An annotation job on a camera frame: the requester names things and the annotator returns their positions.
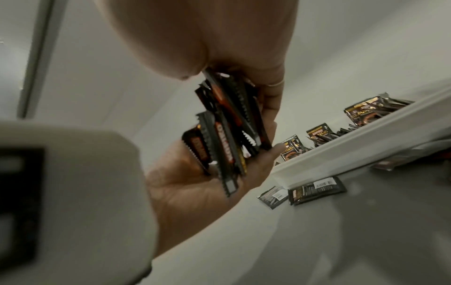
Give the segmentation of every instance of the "pile of packets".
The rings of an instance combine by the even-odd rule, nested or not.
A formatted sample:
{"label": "pile of packets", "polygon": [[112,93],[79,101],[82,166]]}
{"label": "pile of packets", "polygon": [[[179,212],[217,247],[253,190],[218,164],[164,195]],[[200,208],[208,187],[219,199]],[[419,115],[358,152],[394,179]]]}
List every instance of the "pile of packets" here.
{"label": "pile of packets", "polygon": [[344,192],[346,192],[346,188],[338,177],[328,177],[289,190],[283,187],[273,187],[257,198],[271,209],[275,209],[286,200],[289,201],[290,205],[297,206]]}
{"label": "pile of packets", "polygon": [[263,126],[257,89],[240,76],[209,68],[203,73],[206,80],[195,92],[206,111],[197,114],[199,123],[182,140],[206,175],[210,164],[217,163],[218,177],[230,196],[238,190],[238,177],[247,173],[243,150],[254,157],[272,145]]}
{"label": "pile of packets", "polygon": [[[390,98],[387,93],[380,94],[358,102],[344,110],[345,114],[354,123],[349,124],[347,129],[341,128],[339,131],[333,132],[326,123],[323,123],[308,130],[307,138],[313,141],[315,147],[319,147],[412,103],[413,101],[409,100]],[[311,150],[311,148],[305,147],[296,135],[286,139],[284,143],[288,146],[281,155],[284,161]]]}

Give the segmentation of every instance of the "white shelf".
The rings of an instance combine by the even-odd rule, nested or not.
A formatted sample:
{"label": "white shelf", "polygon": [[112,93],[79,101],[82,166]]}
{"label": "white shelf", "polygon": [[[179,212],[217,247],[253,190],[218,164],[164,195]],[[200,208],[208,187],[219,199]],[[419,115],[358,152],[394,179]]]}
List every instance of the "white shelf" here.
{"label": "white shelf", "polygon": [[451,134],[451,84],[428,93],[393,114],[277,165],[271,176],[283,187],[295,187]]}

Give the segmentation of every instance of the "gray floor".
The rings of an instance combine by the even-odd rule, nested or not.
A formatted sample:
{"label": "gray floor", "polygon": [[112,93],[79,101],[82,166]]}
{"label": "gray floor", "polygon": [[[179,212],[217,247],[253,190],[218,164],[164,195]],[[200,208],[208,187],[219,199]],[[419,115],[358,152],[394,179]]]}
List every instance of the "gray floor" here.
{"label": "gray floor", "polygon": [[340,194],[284,205],[244,284],[451,284],[451,183],[441,164],[340,175]]}

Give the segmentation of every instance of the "skin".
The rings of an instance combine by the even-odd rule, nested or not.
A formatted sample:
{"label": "skin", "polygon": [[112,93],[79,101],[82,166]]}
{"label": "skin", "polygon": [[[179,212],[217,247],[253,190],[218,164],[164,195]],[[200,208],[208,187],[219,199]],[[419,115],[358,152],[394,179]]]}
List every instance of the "skin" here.
{"label": "skin", "polygon": [[[297,0],[98,0],[104,17],[147,67],[186,80],[204,68],[237,72],[258,88],[271,141],[277,124],[284,61]],[[226,198],[217,177],[203,174],[181,141],[147,174],[160,225],[160,255],[195,235],[236,205],[271,172],[283,144],[249,161],[240,188]]]}

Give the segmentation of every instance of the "white barcode label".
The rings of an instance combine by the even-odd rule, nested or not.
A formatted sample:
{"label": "white barcode label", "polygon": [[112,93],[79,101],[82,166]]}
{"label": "white barcode label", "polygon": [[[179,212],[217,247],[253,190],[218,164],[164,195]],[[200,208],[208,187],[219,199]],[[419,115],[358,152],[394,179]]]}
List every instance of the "white barcode label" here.
{"label": "white barcode label", "polygon": [[272,196],[280,201],[288,196],[288,190],[281,189],[281,190],[277,191],[276,193],[274,193]]}
{"label": "white barcode label", "polygon": [[318,189],[327,185],[337,185],[337,183],[332,177],[329,177],[313,182],[313,185],[315,186],[315,189]]}

